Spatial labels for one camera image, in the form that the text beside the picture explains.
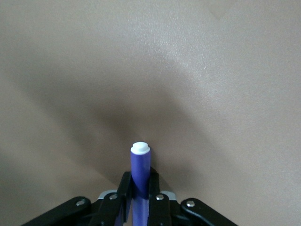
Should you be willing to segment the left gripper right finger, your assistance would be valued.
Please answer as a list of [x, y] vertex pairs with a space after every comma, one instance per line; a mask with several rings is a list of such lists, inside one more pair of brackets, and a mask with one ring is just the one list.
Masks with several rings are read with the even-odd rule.
[[235, 226], [236, 224], [199, 199], [178, 203], [174, 193], [161, 191], [159, 174], [149, 180], [149, 226]]

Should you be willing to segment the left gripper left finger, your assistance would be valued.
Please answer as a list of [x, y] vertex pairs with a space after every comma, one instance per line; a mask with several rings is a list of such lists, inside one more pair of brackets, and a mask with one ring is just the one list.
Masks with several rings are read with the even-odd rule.
[[132, 191], [131, 172], [125, 172], [117, 190], [107, 190], [92, 203], [87, 197], [74, 197], [25, 226], [122, 226], [127, 222]]

